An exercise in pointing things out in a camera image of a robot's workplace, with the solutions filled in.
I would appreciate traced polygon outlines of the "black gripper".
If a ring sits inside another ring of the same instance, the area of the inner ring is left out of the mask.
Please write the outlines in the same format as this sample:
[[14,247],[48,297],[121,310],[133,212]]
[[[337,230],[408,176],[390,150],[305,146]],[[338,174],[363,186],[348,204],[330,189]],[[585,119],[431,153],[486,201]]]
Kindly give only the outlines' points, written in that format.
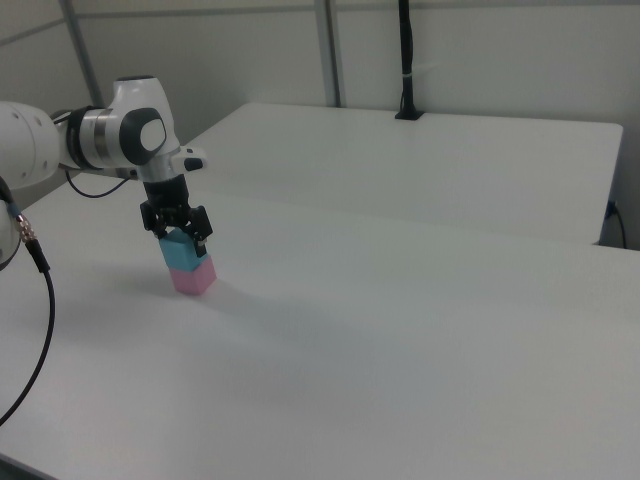
[[193,243],[197,257],[206,253],[206,242],[213,234],[203,206],[189,205],[189,190],[184,175],[160,182],[144,182],[147,200],[140,204],[143,226],[156,238],[167,235],[167,227],[184,229]]

